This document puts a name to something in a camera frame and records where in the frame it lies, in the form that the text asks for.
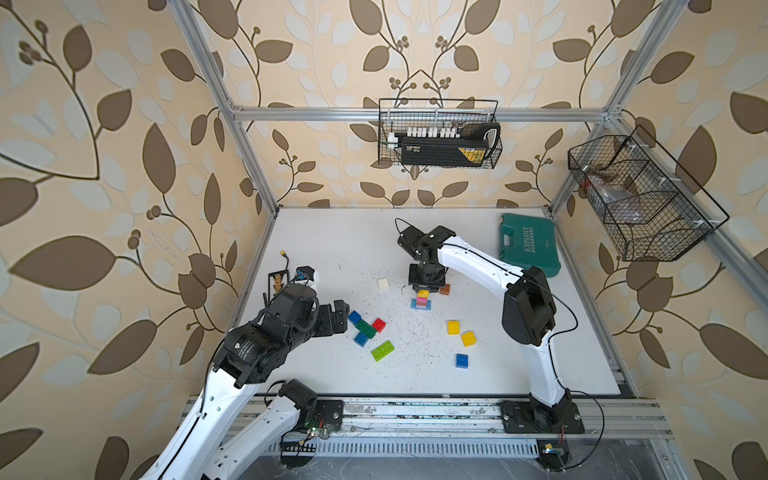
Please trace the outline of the light blue lego brick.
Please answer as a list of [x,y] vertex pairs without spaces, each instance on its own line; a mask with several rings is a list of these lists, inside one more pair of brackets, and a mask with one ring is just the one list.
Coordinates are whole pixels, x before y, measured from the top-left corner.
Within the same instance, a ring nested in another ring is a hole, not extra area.
[[417,298],[413,298],[411,300],[411,304],[410,304],[410,308],[411,309],[413,309],[413,310],[424,310],[424,311],[429,311],[431,309],[431,301],[429,299],[428,299],[429,300],[429,304],[427,306],[418,305],[416,299]]

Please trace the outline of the lime green lego brick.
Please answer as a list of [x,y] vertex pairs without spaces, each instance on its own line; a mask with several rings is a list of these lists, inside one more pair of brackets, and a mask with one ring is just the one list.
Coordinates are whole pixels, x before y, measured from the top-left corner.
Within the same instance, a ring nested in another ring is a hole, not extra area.
[[380,362],[395,351],[395,346],[390,340],[383,342],[371,351],[371,356],[375,362]]

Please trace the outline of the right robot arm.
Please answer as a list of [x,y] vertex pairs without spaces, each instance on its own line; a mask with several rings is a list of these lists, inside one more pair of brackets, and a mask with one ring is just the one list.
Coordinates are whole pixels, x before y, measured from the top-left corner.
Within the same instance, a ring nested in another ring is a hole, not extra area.
[[425,233],[408,223],[398,231],[397,243],[414,260],[408,283],[415,290],[436,292],[446,284],[447,272],[455,270],[502,301],[502,329],[521,346],[528,369],[524,411],[540,431],[560,423],[572,397],[558,376],[551,348],[557,307],[544,272],[496,259],[444,226]]

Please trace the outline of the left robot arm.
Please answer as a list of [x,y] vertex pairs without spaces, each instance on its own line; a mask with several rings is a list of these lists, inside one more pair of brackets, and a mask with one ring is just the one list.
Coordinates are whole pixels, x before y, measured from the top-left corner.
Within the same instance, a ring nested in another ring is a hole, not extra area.
[[305,284],[285,286],[256,317],[230,330],[216,349],[200,395],[146,479],[237,479],[267,448],[310,428],[317,394],[299,380],[284,381],[273,400],[232,438],[240,412],[289,353],[312,338],[347,330],[349,305],[320,303]]

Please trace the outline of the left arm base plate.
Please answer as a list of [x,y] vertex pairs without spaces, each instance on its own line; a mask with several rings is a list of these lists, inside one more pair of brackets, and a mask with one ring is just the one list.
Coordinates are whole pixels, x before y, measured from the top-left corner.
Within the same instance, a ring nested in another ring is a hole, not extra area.
[[295,430],[307,432],[312,429],[336,432],[341,429],[344,418],[344,402],[338,399],[312,400],[299,410]]

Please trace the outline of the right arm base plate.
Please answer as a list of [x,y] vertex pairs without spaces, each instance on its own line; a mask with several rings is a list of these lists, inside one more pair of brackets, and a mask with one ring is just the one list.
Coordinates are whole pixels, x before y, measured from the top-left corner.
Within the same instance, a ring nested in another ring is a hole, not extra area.
[[526,401],[505,400],[499,404],[507,434],[584,434],[586,429],[573,401],[564,396],[555,406],[533,397]]

